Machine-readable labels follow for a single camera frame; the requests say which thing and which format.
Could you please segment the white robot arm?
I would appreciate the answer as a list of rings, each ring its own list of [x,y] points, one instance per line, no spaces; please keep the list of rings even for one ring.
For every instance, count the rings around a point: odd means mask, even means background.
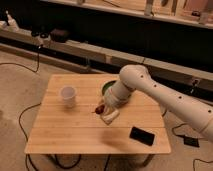
[[[156,100],[213,143],[213,107],[154,81],[143,65],[126,65],[104,94],[104,102],[118,108],[138,90]]]

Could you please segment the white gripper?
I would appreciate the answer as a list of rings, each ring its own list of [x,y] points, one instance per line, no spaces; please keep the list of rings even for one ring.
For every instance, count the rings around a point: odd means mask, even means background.
[[[114,111],[113,107],[119,108],[125,105],[132,93],[132,88],[127,87],[120,80],[117,80],[104,93],[104,102],[108,105],[104,108],[104,115],[110,115]]]

